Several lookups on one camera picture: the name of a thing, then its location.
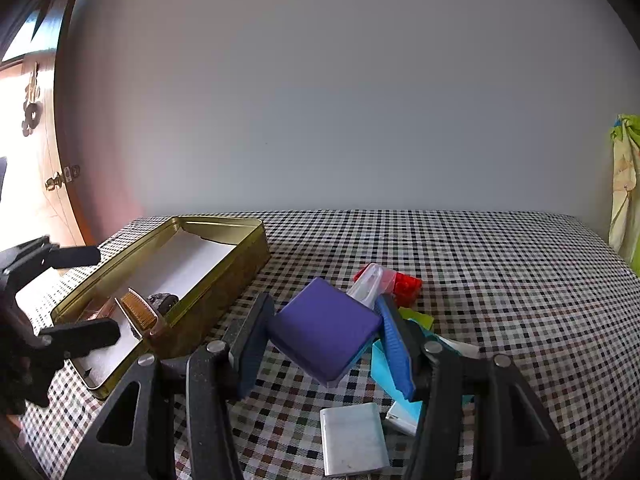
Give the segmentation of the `wooden comb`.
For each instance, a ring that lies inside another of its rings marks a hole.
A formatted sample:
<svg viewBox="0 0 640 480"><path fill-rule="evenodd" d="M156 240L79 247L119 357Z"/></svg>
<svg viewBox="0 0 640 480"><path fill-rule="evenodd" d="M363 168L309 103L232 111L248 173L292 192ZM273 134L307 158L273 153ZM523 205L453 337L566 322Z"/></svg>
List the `wooden comb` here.
<svg viewBox="0 0 640 480"><path fill-rule="evenodd" d="M124 296L115 299L116 306L129 323L130 332L139 340L157 340L169 330L166 318L153 310L148 297L130 288Z"/></svg>

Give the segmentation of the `purple square box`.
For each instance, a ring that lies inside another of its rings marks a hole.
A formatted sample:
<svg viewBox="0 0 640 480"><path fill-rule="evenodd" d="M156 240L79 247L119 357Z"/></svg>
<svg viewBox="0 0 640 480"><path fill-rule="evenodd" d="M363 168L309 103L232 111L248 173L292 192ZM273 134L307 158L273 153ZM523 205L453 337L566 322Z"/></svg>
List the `purple square box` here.
<svg viewBox="0 0 640 480"><path fill-rule="evenodd" d="M379 314L314 278L268 323L271 342L325 387L336 386L375 340Z"/></svg>

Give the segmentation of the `lime green toy brick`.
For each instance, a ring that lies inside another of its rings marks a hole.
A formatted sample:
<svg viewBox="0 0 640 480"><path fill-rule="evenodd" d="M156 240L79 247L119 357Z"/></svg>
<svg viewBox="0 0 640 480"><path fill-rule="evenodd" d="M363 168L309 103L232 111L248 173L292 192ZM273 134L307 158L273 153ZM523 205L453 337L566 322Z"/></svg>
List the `lime green toy brick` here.
<svg viewBox="0 0 640 480"><path fill-rule="evenodd" d="M398 312L404 320L415 322L421 326L422 330L427 330L429 332L432 329L434 318L431 315L406 307L400 307Z"/></svg>

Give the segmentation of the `white rectangular box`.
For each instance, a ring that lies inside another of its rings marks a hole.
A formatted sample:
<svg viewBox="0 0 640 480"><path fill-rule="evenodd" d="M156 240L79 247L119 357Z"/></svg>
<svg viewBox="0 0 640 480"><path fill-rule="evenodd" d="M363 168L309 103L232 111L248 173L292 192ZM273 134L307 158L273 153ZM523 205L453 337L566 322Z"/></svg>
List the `white rectangular box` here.
<svg viewBox="0 0 640 480"><path fill-rule="evenodd" d="M375 403L320 411L322 458L327 477L358 476L390 466Z"/></svg>

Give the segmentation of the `red toy brick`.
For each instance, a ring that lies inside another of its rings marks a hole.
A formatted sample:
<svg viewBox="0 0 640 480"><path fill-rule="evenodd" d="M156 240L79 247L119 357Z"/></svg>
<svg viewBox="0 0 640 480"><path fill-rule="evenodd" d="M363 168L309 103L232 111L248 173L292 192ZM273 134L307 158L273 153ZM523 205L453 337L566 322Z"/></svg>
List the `red toy brick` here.
<svg viewBox="0 0 640 480"><path fill-rule="evenodd" d="M358 275L363 271L364 266L352 279L352 284L355 283ZM420 291L422 289L422 281L420 278L397 272L394 290L391 294L395 298L397 307L410 308L418 299Z"/></svg>

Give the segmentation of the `clear plastic yellow case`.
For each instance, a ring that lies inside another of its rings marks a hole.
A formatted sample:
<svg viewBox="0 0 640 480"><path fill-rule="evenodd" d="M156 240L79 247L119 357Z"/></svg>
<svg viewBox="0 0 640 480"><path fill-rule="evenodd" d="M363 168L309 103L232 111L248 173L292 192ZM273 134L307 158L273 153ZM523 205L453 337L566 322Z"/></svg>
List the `clear plastic yellow case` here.
<svg viewBox="0 0 640 480"><path fill-rule="evenodd" d="M393 292L396 275L397 272L394 270L378 263L369 263L358 275L355 283L349 287L347 295L373 310L378 296Z"/></svg>

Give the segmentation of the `brass door knob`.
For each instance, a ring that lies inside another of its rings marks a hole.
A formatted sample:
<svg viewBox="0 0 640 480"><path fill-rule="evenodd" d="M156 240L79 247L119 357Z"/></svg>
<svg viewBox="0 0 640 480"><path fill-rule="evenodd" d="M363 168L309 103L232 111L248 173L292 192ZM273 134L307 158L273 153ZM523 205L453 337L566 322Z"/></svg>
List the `brass door knob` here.
<svg viewBox="0 0 640 480"><path fill-rule="evenodd" d="M80 177L81 168L79 165L64 166L62 171L57 171L52 177L48 177L44 182L44 188L49 191L55 191L62 188Z"/></svg>

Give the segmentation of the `gold metal tin box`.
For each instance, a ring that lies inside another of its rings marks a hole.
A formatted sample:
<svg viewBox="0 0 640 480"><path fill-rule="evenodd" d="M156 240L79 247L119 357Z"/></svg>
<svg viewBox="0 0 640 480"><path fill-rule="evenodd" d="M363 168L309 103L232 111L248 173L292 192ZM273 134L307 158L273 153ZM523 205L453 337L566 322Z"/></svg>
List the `gold metal tin box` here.
<svg viewBox="0 0 640 480"><path fill-rule="evenodd" d="M104 400L139 356L162 358L192 352L226 314L270 257L265 226L257 218L200 216L134 220L100 246L101 261L67 272L50 313L53 324L92 315L103 300L135 292L145 300L177 297L163 315L165 333L138 336L122 310L116 344L75 358L80 382Z"/></svg>

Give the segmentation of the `white small card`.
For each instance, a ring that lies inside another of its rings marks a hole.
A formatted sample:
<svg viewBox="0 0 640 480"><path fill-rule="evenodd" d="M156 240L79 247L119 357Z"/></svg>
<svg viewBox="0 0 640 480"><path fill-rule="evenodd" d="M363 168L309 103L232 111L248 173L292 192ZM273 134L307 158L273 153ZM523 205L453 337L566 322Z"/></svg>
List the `white small card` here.
<svg viewBox="0 0 640 480"><path fill-rule="evenodd" d="M437 335L437 340L442 346L442 355L455 354L456 356L462 356L462 358L479 360L480 348L474 346L474 344L467 344L466 342L455 341L446 337Z"/></svg>

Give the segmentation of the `white power adapter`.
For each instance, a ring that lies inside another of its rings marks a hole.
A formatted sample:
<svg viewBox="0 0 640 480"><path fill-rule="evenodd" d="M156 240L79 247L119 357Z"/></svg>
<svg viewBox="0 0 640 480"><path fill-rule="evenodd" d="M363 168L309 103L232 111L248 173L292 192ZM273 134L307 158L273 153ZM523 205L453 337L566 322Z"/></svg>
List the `white power adapter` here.
<svg viewBox="0 0 640 480"><path fill-rule="evenodd" d="M384 420L396 431L414 437L418 431L421 408L421 402L394 401Z"/></svg>

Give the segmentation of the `white paper liner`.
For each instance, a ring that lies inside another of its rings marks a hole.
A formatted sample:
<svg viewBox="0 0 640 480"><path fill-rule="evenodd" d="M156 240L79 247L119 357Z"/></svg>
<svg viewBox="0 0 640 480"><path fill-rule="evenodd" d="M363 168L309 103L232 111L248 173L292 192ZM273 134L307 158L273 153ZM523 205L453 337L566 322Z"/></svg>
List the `white paper liner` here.
<svg viewBox="0 0 640 480"><path fill-rule="evenodd" d="M88 387L102 385L139 342L130 332L122 311L114 303L115 298L124 296L132 288L145 297L157 292L169 292L182 299L233 249L231 244L212 242L180 230L161 248L154 250L149 258L139 263L114 292L99 296L99 304L88 307L85 316L112 318L119 324L120 338L114 346L93 350L85 358L75 361Z"/></svg>

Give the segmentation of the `brass door ornament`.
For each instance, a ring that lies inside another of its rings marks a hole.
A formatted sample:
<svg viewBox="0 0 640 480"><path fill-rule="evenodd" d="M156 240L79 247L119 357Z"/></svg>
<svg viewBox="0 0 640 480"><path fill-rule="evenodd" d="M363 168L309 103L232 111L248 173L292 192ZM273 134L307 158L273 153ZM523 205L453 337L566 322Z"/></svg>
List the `brass door ornament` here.
<svg viewBox="0 0 640 480"><path fill-rule="evenodd" d="M23 136L30 136L39 126L42 113L40 102L40 87L38 86L39 64L32 66L28 84L25 87L25 99L23 102L24 119L22 121Z"/></svg>

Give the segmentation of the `wooden door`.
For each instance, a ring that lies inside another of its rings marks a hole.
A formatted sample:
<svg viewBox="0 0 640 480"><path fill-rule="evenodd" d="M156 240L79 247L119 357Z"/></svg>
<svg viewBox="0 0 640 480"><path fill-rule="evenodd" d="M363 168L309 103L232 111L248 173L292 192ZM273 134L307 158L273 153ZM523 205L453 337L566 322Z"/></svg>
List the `wooden door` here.
<svg viewBox="0 0 640 480"><path fill-rule="evenodd" d="M94 243L74 182L49 192L44 182L68 156L63 120L63 68L76 0L39 0L1 58L1 247L50 238L62 246ZM39 64L42 113L23 136L23 102L32 66Z"/></svg>

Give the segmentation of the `green yellow hanging cloth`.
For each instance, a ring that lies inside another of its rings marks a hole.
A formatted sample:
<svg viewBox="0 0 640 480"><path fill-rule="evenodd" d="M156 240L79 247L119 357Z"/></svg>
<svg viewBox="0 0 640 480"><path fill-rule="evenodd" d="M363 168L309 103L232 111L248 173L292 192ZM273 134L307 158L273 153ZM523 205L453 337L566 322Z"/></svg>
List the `green yellow hanging cloth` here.
<svg viewBox="0 0 640 480"><path fill-rule="evenodd" d="M612 210L608 244L639 274L639 116L620 114L610 132Z"/></svg>

